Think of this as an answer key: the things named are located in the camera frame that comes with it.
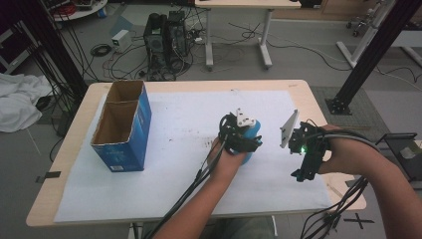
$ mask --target wooden table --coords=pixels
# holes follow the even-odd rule
[[[259,47],[264,59],[264,64],[267,69],[273,66],[270,58],[270,54],[267,49],[267,36],[270,30],[270,22],[274,9],[296,9],[301,8],[299,1],[292,2],[290,0],[206,0],[206,1],[195,1],[197,7],[206,8],[207,26],[206,26],[206,44],[205,44],[205,55],[206,55],[206,66],[208,70],[212,70],[214,65],[213,54],[212,54],[212,42],[211,42],[211,9],[217,8],[230,8],[230,13],[235,12],[234,9],[263,9],[266,10],[266,16],[264,20],[264,32],[262,38],[259,38]],[[249,18],[248,13],[241,13],[243,18]]]
[[[300,120],[312,119],[318,125],[326,124],[310,87],[305,81],[301,80],[147,82],[146,87],[150,93],[218,92],[231,89],[288,91],[294,104],[301,112]],[[61,175],[58,178],[46,178],[27,217],[29,226],[61,225],[55,223],[54,218],[62,200],[68,176],[86,137],[88,127],[96,113],[101,97],[108,92],[109,88],[110,84],[108,83],[98,83],[90,86],[50,169],[50,171],[61,171]],[[323,179],[332,203],[336,203],[347,190],[344,182],[354,178],[350,175],[332,173],[324,175]],[[360,197],[349,209],[363,209],[365,206],[364,198]]]

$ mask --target white cloth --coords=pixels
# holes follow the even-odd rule
[[[0,131],[26,128],[42,115],[35,107],[52,91],[46,77],[0,74]]]

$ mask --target desk leg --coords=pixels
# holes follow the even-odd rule
[[[422,68],[422,57],[419,56],[412,48],[410,47],[402,47],[403,51],[405,51],[412,59],[415,61],[421,68]]]
[[[274,9],[268,9],[267,15],[265,17],[265,26],[264,26],[264,32],[263,37],[259,38],[259,45],[261,49],[261,53],[263,55],[264,64],[267,70],[273,66],[273,63],[271,62],[270,54],[268,53],[267,49],[267,36],[268,31],[270,30],[270,23],[271,23],[271,15],[273,14]]]
[[[214,60],[211,41],[211,9],[207,9],[207,41],[205,43],[205,60],[205,65],[208,68],[208,71],[212,71]]]
[[[344,57],[347,59],[348,63],[354,68],[359,60],[360,56],[362,55],[363,51],[372,41],[372,38],[378,32],[378,27],[381,25],[384,18],[387,16],[391,8],[394,6],[394,0],[387,0],[386,5],[382,6],[381,10],[379,10],[379,14],[375,17],[372,24],[369,26],[369,29],[366,31],[365,35],[363,36],[362,40],[360,40],[359,45],[357,45],[356,50],[354,50],[353,54],[351,54],[347,48],[345,47],[344,43],[336,42],[338,48],[344,54]]]

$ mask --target open box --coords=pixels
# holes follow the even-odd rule
[[[142,171],[150,123],[144,82],[114,82],[91,146],[112,172]]]

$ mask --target computer tower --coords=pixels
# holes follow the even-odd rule
[[[171,45],[168,38],[167,16],[152,13],[143,32],[148,56],[148,81],[163,81],[163,72],[170,69]]]
[[[171,47],[177,54],[187,56],[186,27],[184,11],[170,11],[167,19]]]
[[[152,53],[168,52],[168,40],[166,39],[166,22],[167,16],[152,13],[148,17],[145,30],[143,32],[143,40],[146,49]]]

